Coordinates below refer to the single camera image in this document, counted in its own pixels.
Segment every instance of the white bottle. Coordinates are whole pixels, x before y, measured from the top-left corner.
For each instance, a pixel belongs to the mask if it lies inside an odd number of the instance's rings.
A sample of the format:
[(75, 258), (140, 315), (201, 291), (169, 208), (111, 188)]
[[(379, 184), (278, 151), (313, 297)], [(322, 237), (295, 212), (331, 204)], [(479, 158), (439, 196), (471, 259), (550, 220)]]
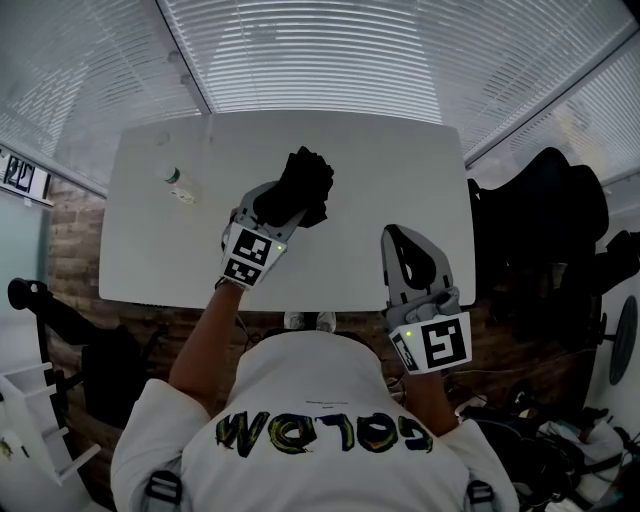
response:
[(155, 174), (171, 186), (170, 193), (180, 201), (187, 204), (196, 202), (196, 187), (186, 172), (173, 166), (160, 166)]

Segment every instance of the forearm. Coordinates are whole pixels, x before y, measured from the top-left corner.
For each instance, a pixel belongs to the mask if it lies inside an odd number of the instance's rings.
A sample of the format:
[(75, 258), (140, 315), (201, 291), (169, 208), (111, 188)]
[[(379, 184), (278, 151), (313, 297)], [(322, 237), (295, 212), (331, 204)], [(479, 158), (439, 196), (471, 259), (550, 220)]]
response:
[(458, 426), (440, 372), (410, 375), (404, 380), (407, 388), (405, 408), (434, 435), (442, 436)]
[(218, 287), (169, 375), (171, 386), (200, 402), (209, 414), (215, 410), (242, 293), (229, 282)]

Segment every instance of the white t-shirt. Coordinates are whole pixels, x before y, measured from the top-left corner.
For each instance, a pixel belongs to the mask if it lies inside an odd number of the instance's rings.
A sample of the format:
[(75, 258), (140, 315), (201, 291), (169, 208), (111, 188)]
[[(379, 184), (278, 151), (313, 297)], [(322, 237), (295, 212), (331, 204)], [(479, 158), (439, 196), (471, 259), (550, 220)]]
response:
[(473, 421), (435, 438), (389, 396), (375, 354), (319, 331), (274, 336), (242, 356), (213, 420), (149, 381), (113, 457), (118, 510), (138, 510), (149, 475), (180, 456), (194, 512), (460, 511), (470, 479), (492, 486), (500, 510), (518, 510)]

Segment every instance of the person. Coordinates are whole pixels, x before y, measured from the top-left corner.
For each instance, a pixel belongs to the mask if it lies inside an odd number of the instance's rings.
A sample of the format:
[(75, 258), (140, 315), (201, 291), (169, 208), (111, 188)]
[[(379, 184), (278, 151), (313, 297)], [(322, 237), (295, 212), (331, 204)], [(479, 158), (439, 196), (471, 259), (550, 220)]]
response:
[(367, 346), (325, 332), (330, 317), (318, 322), (325, 330), (245, 353), (217, 413), (243, 293), (218, 286), (169, 382), (150, 380), (134, 406), (111, 468), (120, 512), (142, 509), (162, 469), (180, 478), (180, 510), (194, 512), (462, 511), (476, 480), (491, 487), (488, 510), (518, 510), (500, 460), (474, 421), (459, 424), (440, 374), (405, 376), (402, 407)]

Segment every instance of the black buckle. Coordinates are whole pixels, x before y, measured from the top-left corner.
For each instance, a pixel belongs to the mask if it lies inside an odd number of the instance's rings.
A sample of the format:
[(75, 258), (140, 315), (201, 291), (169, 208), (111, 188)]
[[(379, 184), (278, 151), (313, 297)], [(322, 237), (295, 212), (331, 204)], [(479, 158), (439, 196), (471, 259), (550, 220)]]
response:
[(182, 482), (171, 471), (154, 471), (144, 493), (152, 498), (179, 505), (182, 499)]
[(469, 484), (467, 494), (472, 505), (493, 500), (493, 489), (489, 484), (480, 480), (474, 480)]

